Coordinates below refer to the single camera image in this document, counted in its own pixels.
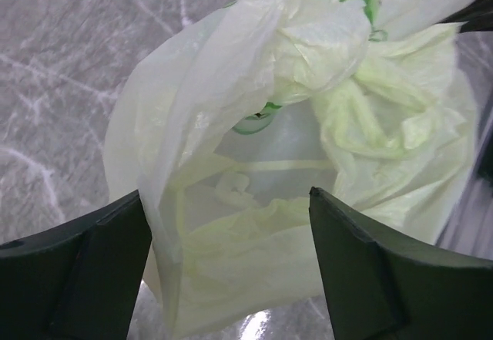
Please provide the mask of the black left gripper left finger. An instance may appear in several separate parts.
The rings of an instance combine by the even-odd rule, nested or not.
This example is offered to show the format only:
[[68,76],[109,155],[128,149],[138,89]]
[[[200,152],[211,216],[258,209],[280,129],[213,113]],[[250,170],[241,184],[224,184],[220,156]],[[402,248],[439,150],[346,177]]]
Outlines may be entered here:
[[151,243],[138,191],[1,246],[3,339],[124,339]]

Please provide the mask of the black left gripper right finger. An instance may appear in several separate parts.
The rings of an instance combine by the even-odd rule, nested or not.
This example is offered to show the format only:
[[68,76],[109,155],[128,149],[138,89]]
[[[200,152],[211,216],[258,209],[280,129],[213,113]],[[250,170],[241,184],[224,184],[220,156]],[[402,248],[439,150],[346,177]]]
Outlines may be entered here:
[[337,339],[490,339],[492,262],[426,244],[318,187],[310,224]]

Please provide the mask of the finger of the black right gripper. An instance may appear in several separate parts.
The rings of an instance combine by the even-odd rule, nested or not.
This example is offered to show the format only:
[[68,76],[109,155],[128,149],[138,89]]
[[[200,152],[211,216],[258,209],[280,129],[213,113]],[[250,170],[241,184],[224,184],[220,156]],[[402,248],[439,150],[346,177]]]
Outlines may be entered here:
[[441,20],[440,23],[461,23],[459,32],[491,32],[493,29],[492,0],[474,0],[467,7]]

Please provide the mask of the pale green avocado plastic bag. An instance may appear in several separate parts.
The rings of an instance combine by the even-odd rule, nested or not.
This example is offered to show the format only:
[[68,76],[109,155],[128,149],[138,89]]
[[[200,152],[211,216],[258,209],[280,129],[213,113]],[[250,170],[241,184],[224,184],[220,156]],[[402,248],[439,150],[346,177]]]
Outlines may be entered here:
[[103,161],[110,200],[140,193],[170,338],[322,293],[312,187],[436,242],[475,161],[445,22],[472,1],[236,0],[137,65]]

